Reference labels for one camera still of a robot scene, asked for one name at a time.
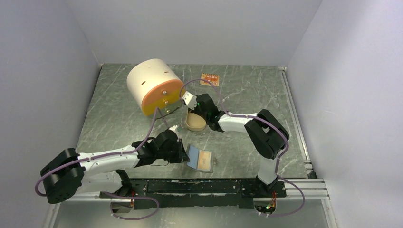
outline orange and white container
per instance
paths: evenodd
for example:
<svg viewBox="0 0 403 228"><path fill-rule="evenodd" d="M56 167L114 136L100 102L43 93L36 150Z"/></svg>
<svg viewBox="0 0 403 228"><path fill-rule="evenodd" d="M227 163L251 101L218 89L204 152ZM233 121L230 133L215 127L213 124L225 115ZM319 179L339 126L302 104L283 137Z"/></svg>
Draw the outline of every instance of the orange and white container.
<svg viewBox="0 0 403 228"><path fill-rule="evenodd" d="M127 87L146 116L154 114L156 107L164 115L180 107L179 90L182 86L183 82L160 59L138 64L127 76Z"/></svg>

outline white wall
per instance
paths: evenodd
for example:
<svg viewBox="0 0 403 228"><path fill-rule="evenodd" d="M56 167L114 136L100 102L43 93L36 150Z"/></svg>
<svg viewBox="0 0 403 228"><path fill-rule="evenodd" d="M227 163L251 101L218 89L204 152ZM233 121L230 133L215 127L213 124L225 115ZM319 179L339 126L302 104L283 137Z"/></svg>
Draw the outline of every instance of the white wall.
<svg viewBox="0 0 403 228"><path fill-rule="evenodd" d="M287 75L340 227L403 227L403 2L324 0Z"/></svg>
<svg viewBox="0 0 403 228"><path fill-rule="evenodd" d="M285 66L322 0L68 0L101 63Z"/></svg>
<svg viewBox="0 0 403 228"><path fill-rule="evenodd" d="M62 0L0 4L0 227L41 227L39 171L75 147L99 66Z"/></svg>

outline gray marble surface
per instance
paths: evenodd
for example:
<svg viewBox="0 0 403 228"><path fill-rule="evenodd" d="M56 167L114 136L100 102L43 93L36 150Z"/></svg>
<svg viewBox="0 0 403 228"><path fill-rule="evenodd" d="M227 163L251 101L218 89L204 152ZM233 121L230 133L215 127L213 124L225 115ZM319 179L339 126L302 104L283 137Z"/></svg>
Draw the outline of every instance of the gray marble surface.
<svg viewBox="0 0 403 228"><path fill-rule="evenodd" d="M101 152L118 149L142 140L151 125L151 117L141 112L126 86L126 77L135 64L104 64L88 108L86 120L77 145L78 152ZM220 75L219 90L227 110L251 114L268 109L287 129L290 149L282 157L279 174L286 178L306 178L304 158L296 137L289 100L281 75L276 67L225 65L170 65L184 82L200 78L202 73ZM198 82L186 88L193 94L209 93L218 97L209 86ZM170 125L184 125L186 108L182 107L166 117ZM151 136L166 127L157 120ZM127 169L131 178L234 178L255 177L259 170L260 155L246 134L211 131L182 132L183 143L213 151L218 161L213 173L194 171L184 164L164 167L143 166ZM155 164L164 165L165 161Z"/></svg>

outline marble tabletop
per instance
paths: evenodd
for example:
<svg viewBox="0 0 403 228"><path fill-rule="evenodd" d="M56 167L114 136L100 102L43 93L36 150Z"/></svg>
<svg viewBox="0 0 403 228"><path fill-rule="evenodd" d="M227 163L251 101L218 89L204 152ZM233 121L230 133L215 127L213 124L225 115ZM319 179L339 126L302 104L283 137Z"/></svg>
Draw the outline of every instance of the marble tabletop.
<svg viewBox="0 0 403 228"><path fill-rule="evenodd" d="M118 149L142 140L151 125L151 117L143 115L126 86L126 77L136 64L104 64L89 105L78 141L78 152L102 152ZM220 76L219 90L226 109L250 114L268 109L290 135L290 149L282 157L279 174L285 178L306 178L304 158L297 130L289 108L286 89L277 67L232 65L169 65L184 82L200 78L202 73ZM193 94L209 93L218 97L209 86L195 82L186 88ZM166 116L170 125L184 125L186 107ZM157 120L151 136L166 127ZM127 169L131 178L235 178L255 177L260 155L250 138L237 132L214 132L208 127L201 132L182 131L184 146L191 144L201 150L213 151L217 164L213 173L194 171L184 164L164 167L143 166ZM166 161L154 164L165 165Z"/></svg>

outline table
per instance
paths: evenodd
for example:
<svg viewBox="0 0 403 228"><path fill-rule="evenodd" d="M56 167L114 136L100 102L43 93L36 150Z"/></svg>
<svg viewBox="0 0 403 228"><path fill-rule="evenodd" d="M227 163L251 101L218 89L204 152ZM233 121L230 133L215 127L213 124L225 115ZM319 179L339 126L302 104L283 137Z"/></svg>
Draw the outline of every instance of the table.
<svg viewBox="0 0 403 228"><path fill-rule="evenodd" d="M104 64L88 108L86 120L78 141L78 152L101 152L117 149L142 140L151 125L151 117L141 112L126 86L126 77L136 64ZM233 113L251 114L268 109L290 135L290 149L282 157L279 174L286 178L306 178L304 152L297 138L290 100L284 80L277 67L235 65L169 65L184 82L200 78L202 73L220 76L219 90L225 107ZM198 82L186 88L193 94L209 93L214 101L218 97L209 86ZM185 107L169 114L169 124L182 124ZM151 136L166 127L157 120ZM259 170L259 153L250 138L237 132L214 132L208 127L201 132L182 132L184 146L188 143L213 151L218 161L213 173L194 171L184 164L164 167L143 166L127 169L130 178L235 178L255 177ZM165 161L155 164L164 165Z"/></svg>

